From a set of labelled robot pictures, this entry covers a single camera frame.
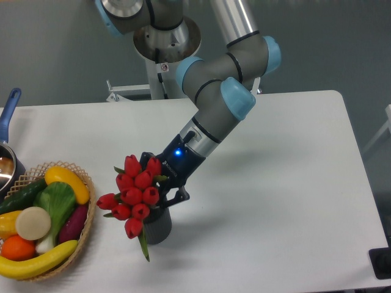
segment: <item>cucumber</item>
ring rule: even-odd
[[[44,178],[35,180],[24,186],[0,204],[0,215],[6,212],[20,211],[32,206],[37,194],[45,189],[47,184]]]

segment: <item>black vase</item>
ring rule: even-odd
[[[148,244],[158,244],[168,237],[172,222],[169,208],[156,207],[144,219],[145,237]]]

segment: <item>tulip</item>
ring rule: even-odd
[[[134,185],[141,190],[146,189],[152,185],[153,175],[151,171],[145,170],[138,174],[134,179]]]
[[[132,208],[132,217],[143,220],[149,216],[149,208],[146,204],[139,203]]]
[[[132,210],[127,204],[120,203],[111,210],[114,218],[117,220],[126,220],[132,215]]]
[[[125,174],[134,178],[140,173],[140,170],[141,170],[141,164],[137,160],[136,156],[133,154],[131,156],[126,156],[126,158],[125,158]]]
[[[147,163],[147,169],[151,171],[153,176],[161,175],[161,163],[156,157],[151,157]]]
[[[157,204],[159,201],[159,190],[155,187],[148,187],[142,193],[142,201],[149,205]]]
[[[124,203],[134,206],[142,201],[142,191],[136,187],[130,187],[121,193],[120,198]]]
[[[130,218],[125,223],[125,232],[128,238],[132,239],[140,235],[142,231],[142,222],[136,218]]]
[[[132,177],[127,174],[118,174],[115,179],[118,189],[123,192],[124,190],[128,190],[130,187],[134,186],[134,181]]]
[[[115,194],[102,195],[97,201],[97,206],[100,209],[113,209],[118,206],[118,201],[114,198]]]

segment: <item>yellow banana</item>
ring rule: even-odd
[[[66,241],[27,261],[11,261],[0,256],[0,275],[16,280],[36,277],[65,261],[77,246],[77,240]]]

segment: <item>blue led light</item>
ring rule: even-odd
[[[174,152],[174,154],[179,157],[180,155],[182,155],[182,150],[180,148],[177,148]]]

